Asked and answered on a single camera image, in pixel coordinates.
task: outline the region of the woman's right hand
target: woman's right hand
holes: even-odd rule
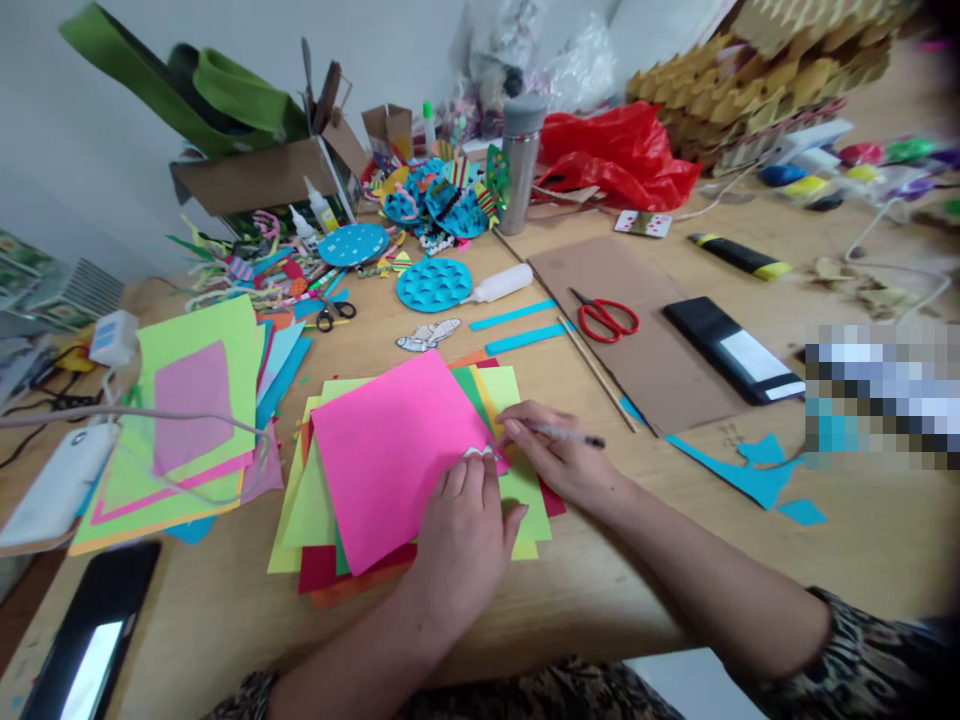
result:
[[[594,512],[597,504],[611,492],[616,494],[624,482],[603,451],[582,442],[550,440],[544,443],[527,423],[553,425],[580,431],[575,415],[545,407],[533,400],[524,400],[497,416],[505,433],[500,444],[514,442],[523,450],[540,477],[563,498]]]

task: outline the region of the leopard print clothing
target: leopard print clothing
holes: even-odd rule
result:
[[[934,673],[947,661],[946,646],[926,628],[888,622],[850,607],[818,588],[830,605],[833,635],[820,657],[789,680],[734,680],[773,720],[858,720],[909,714]],[[247,676],[239,692],[203,720],[264,720],[276,675]],[[400,720],[488,718],[634,718],[682,720],[657,692],[623,663],[567,658],[533,675],[418,692]]]

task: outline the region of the red scissors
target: red scissors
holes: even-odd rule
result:
[[[637,330],[640,329],[640,318],[638,318],[637,314],[626,305],[615,303],[612,300],[590,300],[589,298],[585,298],[573,288],[570,288],[570,292],[576,295],[577,300],[579,300],[583,305],[578,313],[580,328],[589,337],[593,338],[597,342],[617,342],[624,335],[633,335]],[[617,322],[613,315],[610,314],[610,309],[619,310],[621,313],[626,315],[630,319],[630,327],[624,327]],[[587,318],[593,318],[613,334],[611,336],[597,335],[587,325]]]

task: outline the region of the hand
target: hand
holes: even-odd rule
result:
[[[552,440],[544,444],[540,435],[526,425],[554,425],[579,432],[580,420],[575,415],[524,400],[500,413],[497,422],[506,430],[501,444],[516,443],[547,485],[587,510],[595,511],[597,502],[607,491],[626,481],[602,451],[572,440]]]
[[[440,476],[403,585],[445,638],[458,639],[493,600],[526,513],[519,505],[503,517],[489,453],[461,459]]]

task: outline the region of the woman's left hand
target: woman's left hand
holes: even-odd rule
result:
[[[440,476],[420,525],[417,559],[401,592],[455,641],[493,600],[513,554],[527,506],[506,517],[491,454],[459,460]]]

